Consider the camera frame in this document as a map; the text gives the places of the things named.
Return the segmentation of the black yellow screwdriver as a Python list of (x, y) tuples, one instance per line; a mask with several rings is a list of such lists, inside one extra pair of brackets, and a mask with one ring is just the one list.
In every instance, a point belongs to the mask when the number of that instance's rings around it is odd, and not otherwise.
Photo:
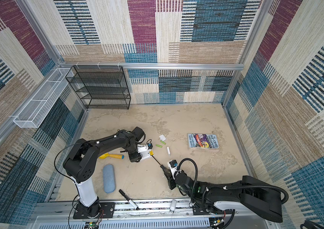
[(162, 169), (165, 177), (169, 180), (171, 176), (171, 172), (169, 169), (167, 169), (163, 164), (161, 164), (154, 156), (152, 158), (159, 164), (160, 168)]

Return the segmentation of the white air conditioner remote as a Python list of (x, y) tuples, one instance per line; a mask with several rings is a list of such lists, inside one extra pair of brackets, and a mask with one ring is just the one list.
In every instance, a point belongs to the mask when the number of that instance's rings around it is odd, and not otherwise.
[(154, 156), (154, 153), (152, 150), (144, 151), (144, 152), (141, 152), (140, 154), (142, 156), (141, 161), (149, 159)]

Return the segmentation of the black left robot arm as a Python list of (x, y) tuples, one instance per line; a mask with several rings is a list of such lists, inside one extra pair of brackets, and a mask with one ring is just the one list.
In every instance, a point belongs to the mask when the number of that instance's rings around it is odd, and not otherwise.
[(128, 153), (132, 163), (140, 162), (143, 158), (140, 144), (144, 139), (144, 131), (136, 127), (132, 131), (119, 130), (114, 135), (101, 139), (85, 140), (81, 138), (76, 141), (63, 162), (63, 168), (75, 183), (79, 194), (77, 211), (83, 211), (85, 217), (91, 219), (101, 213), (99, 198), (95, 193), (91, 178), (99, 157), (122, 148), (124, 152)]

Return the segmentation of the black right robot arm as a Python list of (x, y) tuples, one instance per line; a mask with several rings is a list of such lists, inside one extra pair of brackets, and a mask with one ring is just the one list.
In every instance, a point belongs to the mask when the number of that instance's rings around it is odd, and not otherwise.
[(170, 189), (178, 188), (188, 195), (194, 209), (202, 214), (223, 214), (234, 210), (250, 210), (261, 218), (282, 223), (282, 205), (288, 193), (280, 187), (264, 183), (251, 176), (228, 184), (212, 184), (188, 177), (183, 171), (166, 174)]

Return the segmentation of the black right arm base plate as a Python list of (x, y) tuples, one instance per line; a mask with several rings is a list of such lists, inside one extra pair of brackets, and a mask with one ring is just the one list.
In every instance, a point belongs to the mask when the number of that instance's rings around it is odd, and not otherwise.
[(231, 214), (235, 209), (233, 208), (226, 208), (219, 209), (218, 207), (214, 206), (214, 203), (217, 201), (223, 201), (226, 200), (225, 197), (221, 196), (213, 196), (213, 197), (205, 197), (205, 203), (203, 204), (203, 199), (199, 197), (194, 197), (192, 199), (193, 209), (196, 210), (197, 213), (194, 213), (194, 215), (204, 215), (204, 214), (224, 214), (224, 211), (228, 214)]

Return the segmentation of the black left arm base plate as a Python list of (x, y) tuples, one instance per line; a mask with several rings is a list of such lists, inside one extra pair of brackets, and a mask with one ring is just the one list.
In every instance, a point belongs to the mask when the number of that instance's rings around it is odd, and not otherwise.
[(111, 219), (115, 210), (115, 202), (94, 203), (90, 207), (84, 206), (81, 202), (76, 205), (73, 219)]

